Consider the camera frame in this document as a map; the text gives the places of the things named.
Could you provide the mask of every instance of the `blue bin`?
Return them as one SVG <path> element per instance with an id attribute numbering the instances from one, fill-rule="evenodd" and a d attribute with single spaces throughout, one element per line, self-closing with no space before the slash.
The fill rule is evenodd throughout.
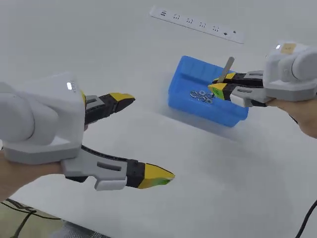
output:
<path id="1" fill-rule="evenodd" d="M 212 103 L 206 103 L 190 96 L 191 91 L 210 93 L 208 85 L 220 77 L 222 70 L 222 67 L 183 56 L 169 86 L 168 105 L 229 127 L 245 120 L 248 108 L 216 97 L 212 98 Z"/>

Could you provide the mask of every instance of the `black cable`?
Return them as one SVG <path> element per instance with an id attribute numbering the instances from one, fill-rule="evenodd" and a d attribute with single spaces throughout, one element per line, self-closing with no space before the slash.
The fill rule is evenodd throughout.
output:
<path id="1" fill-rule="evenodd" d="M 18 211 L 18 212 L 22 212 L 22 213 L 32 213 L 32 212 L 34 212 L 35 210 L 28 210 L 28 211 L 22 211 L 22 210 L 20 210 L 20 209 L 17 209 L 17 208 L 14 208 L 14 207 L 11 207 L 10 205 L 8 205 L 8 204 L 6 204 L 6 203 L 4 203 L 4 202 L 2 202 L 1 203 L 2 205 L 4 205 L 4 206 L 7 206 L 8 208 L 11 208 L 11 209 L 13 209 L 13 210 L 15 210 L 15 211 Z M 45 217 L 45 216 L 41 216 L 41 215 L 39 215 L 39 214 L 32 214 L 33 216 L 36 216 L 36 217 L 40 217 L 40 218 L 43 218 L 43 219 L 47 219 L 47 220 L 61 220 L 61 218 L 55 218 L 55 217 Z"/>
<path id="2" fill-rule="evenodd" d="M 14 233 L 14 235 L 11 238 L 18 238 L 19 237 L 19 234 L 20 234 L 22 228 L 24 227 L 25 223 L 28 221 L 30 216 L 32 216 L 34 213 L 36 213 L 36 211 L 29 212 L 29 214 L 26 215 L 26 217 L 23 219 L 23 221 L 19 225 L 18 229 L 16 230 L 16 232 Z"/>
<path id="3" fill-rule="evenodd" d="M 299 231 L 298 231 L 297 235 L 295 236 L 295 238 L 300 238 L 300 237 L 301 237 L 301 235 L 302 235 L 302 233 L 303 233 L 303 231 L 304 231 L 304 229 L 305 229 L 305 226 L 306 226 L 306 224 L 307 224 L 307 221 L 308 221 L 309 217 L 311 216 L 313 210 L 314 210 L 316 207 L 317 207 L 317 200 L 313 203 L 313 205 L 312 205 L 312 206 L 310 207 L 310 209 L 308 210 L 308 212 L 307 212 L 307 214 L 306 214 L 306 216 L 305 216 L 305 218 L 304 218 L 304 221 L 303 221 L 303 223 L 302 223 L 302 225 L 301 225 L 301 228 L 299 229 Z"/>
<path id="4" fill-rule="evenodd" d="M 21 203 L 18 203 L 17 201 L 14 201 L 12 199 L 6 199 L 7 202 L 11 203 L 12 205 L 14 205 L 16 208 L 14 207 L 11 207 L 10 205 L 4 203 L 4 202 L 1 202 L 1 204 L 3 204 L 4 206 L 8 207 L 8 208 L 11 208 L 15 211 L 18 211 L 18 212 L 22 212 L 22 213 L 27 213 L 26 217 L 23 219 L 22 223 L 19 225 L 18 229 L 16 230 L 15 234 L 11 237 L 11 238 L 18 238 L 21 230 L 23 229 L 25 223 L 28 221 L 28 219 L 30 218 L 30 216 L 36 216 L 36 217 L 40 217 L 40 218 L 43 218 L 43 219 L 48 219 L 48 220 L 61 220 L 60 218 L 54 218 L 54 217 L 45 217 L 45 216 L 41 216 L 39 214 L 36 214 L 36 210 L 33 210 L 32 207 L 26 207 L 26 206 L 22 206 Z"/>

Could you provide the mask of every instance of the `white power strip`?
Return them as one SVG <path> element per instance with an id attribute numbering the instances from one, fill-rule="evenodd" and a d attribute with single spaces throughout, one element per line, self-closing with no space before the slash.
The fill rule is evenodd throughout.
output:
<path id="1" fill-rule="evenodd" d="M 154 6 L 150 11 L 150 16 L 168 21 L 180 26 L 185 26 L 196 31 L 201 31 L 213 36 L 218 36 L 226 40 L 244 43 L 244 34 L 236 30 L 231 30 L 228 27 L 220 26 L 218 24 L 211 24 L 205 21 L 199 20 L 196 17 L 188 17 L 181 15 L 176 11 L 171 11 L 166 8 Z"/>

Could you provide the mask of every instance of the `metal washer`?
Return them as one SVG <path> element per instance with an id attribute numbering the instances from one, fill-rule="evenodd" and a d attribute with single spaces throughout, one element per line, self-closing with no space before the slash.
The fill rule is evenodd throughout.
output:
<path id="1" fill-rule="evenodd" d="M 196 91 L 191 91 L 191 92 L 190 92 L 190 96 L 191 96 L 192 98 L 197 98 L 197 97 L 198 97 L 198 93 L 197 93 Z"/>
<path id="2" fill-rule="evenodd" d="M 201 101 L 201 102 L 205 102 L 206 100 L 207 100 L 207 98 L 205 96 L 199 97 L 199 101 Z"/>

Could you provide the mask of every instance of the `white table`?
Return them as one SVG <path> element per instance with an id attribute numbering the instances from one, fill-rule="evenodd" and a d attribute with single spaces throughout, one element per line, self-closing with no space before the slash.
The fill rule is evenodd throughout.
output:
<path id="1" fill-rule="evenodd" d="M 242 30 L 239 45 L 150 18 L 154 4 Z M 240 72 L 263 68 L 279 39 L 316 45 L 316 2 L 253 0 L 2 0 L 0 79 L 63 71 L 86 94 L 137 101 L 86 132 L 84 144 L 173 171 L 166 186 L 96 192 L 47 176 L 13 199 L 113 238 L 294 237 L 317 198 L 317 141 L 276 108 L 252 108 L 235 128 L 168 108 L 182 55 Z M 316 237 L 316 215 L 303 235 Z"/>

